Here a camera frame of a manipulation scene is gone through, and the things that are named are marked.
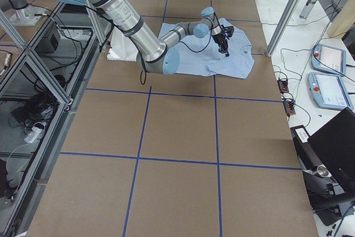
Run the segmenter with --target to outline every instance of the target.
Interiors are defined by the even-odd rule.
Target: white cloth
[[[225,27],[232,26],[225,18],[219,19],[220,24]],[[175,25],[163,23],[159,38],[174,29]],[[210,39],[210,34],[199,39],[195,36],[186,36],[182,39],[192,50],[200,51]],[[229,57],[218,52],[218,45],[211,41],[200,53],[190,51],[184,44],[178,43],[174,46],[180,53],[180,66],[177,73],[211,76],[222,74],[236,78],[247,78],[254,65],[251,55],[251,43],[242,30],[234,27],[234,34],[228,40]]]

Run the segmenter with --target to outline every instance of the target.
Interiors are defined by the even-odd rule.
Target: cardboard table surface
[[[27,236],[317,236],[254,0],[130,0],[155,33],[213,5],[250,76],[148,74],[103,53]]]

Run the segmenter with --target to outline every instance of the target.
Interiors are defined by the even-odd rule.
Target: white table
[[[263,23],[263,31],[267,43],[269,43],[276,29],[276,25],[269,24],[276,24],[279,21],[287,1],[288,0],[255,0],[261,22]],[[292,15],[291,20],[288,23],[289,26],[286,28],[278,46],[276,47],[274,54],[272,55],[273,65],[279,66],[281,68],[281,71],[287,74],[288,78],[299,78],[299,76],[285,70],[282,63],[280,50],[282,48],[287,48],[295,51],[300,49],[311,49],[318,41],[321,36],[321,33],[329,22],[329,19],[326,16],[326,13],[319,2],[316,3],[315,7],[311,11],[307,19],[300,19],[299,15],[306,1],[307,0],[300,0],[298,6],[295,9],[294,14]],[[316,21],[322,17],[324,18],[306,26],[290,27],[290,25],[307,24],[309,22]],[[344,45],[341,39],[324,39],[321,40],[320,43],[346,50],[347,64],[355,65],[354,60],[352,59],[350,53],[346,49],[346,46]],[[282,51],[282,54],[285,58],[286,68],[300,74],[303,72],[303,70],[305,70],[302,80],[300,82],[298,96],[296,98],[296,104],[300,105],[302,108],[305,108],[305,110],[309,112],[311,116],[311,122],[307,127],[307,131],[310,133],[310,135],[312,135],[324,124],[326,124],[330,119],[332,119],[336,114],[338,114],[339,111],[319,108],[313,101],[308,86],[307,75],[309,72],[318,71],[314,70],[312,68],[310,60],[308,61],[310,53],[311,51]],[[355,79],[355,68],[347,68],[346,75],[352,79]],[[343,78],[343,81],[348,92],[355,92],[355,83],[351,82],[347,78]],[[290,80],[288,84],[289,90],[294,97],[296,97],[297,85],[298,81],[296,80]],[[355,103],[355,95],[350,95],[350,98],[352,102]],[[306,112],[304,112],[299,107],[296,107],[295,111],[296,115],[290,117],[290,127],[301,124],[306,125],[308,123],[308,115],[306,114]],[[320,236],[325,236],[329,230],[333,230],[331,228],[332,225],[329,227],[324,226],[316,215],[315,221]],[[355,215],[346,217],[337,234],[337,237],[342,236],[342,234],[355,235]]]

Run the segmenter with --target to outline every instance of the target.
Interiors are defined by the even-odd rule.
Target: power cord
[[[334,11],[333,12],[329,12],[328,14],[326,14],[325,16],[323,16],[322,18],[319,18],[315,21],[311,21],[311,22],[308,22],[308,23],[305,23],[305,24],[296,24],[296,25],[287,25],[288,27],[299,27],[299,26],[307,26],[307,25],[310,25],[311,23],[314,23],[314,22],[319,22],[320,20],[328,17],[328,15],[333,15]],[[266,22],[262,22],[262,24],[266,24],[266,25],[278,25],[278,23],[266,23]]]

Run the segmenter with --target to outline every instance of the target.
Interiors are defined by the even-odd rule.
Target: white label
[[[106,13],[117,25],[124,23],[132,16],[132,11],[123,1],[119,1],[116,7]]]
[[[317,74],[316,78],[321,89],[324,104],[340,105],[341,107],[347,106],[346,98],[343,95],[343,90],[337,77]]]
[[[308,134],[306,133],[305,129],[299,128],[299,129],[296,129],[295,131],[303,143],[308,142]]]

